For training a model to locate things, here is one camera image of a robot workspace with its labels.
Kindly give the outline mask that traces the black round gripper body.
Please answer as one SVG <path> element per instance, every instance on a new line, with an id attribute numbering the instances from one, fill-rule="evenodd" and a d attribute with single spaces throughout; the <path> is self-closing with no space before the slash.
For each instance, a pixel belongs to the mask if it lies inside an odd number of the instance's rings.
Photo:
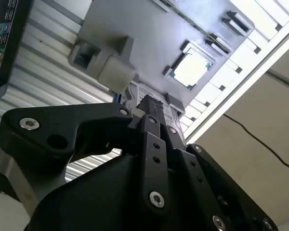
<path id="1" fill-rule="evenodd" d="M 195 231 L 164 157 L 120 156 L 47 195 L 29 231 Z"/>

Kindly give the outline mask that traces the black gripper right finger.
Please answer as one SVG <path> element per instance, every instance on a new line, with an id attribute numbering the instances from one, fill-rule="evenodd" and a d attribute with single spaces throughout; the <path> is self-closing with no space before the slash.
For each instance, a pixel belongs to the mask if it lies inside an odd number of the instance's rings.
<path id="1" fill-rule="evenodd" d="M 202 147 L 182 142 L 178 130 L 166 124 L 163 109 L 154 100 L 169 166 L 179 182 L 184 229 L 191 229 L 197 218 L 202 231 L 276 231 L 269 216 Z"/>

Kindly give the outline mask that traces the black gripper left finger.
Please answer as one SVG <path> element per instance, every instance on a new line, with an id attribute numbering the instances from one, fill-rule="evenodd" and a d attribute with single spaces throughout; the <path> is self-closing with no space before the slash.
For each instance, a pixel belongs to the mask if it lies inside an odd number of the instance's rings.
<path id="1" fill-rule="evenodd" d="M 0 191 L 33 215 L 51 192 L 120 156 L 164 157 L 154 98 L 134 115 L 119 103 L 19 108 L 0 122 Z"/>

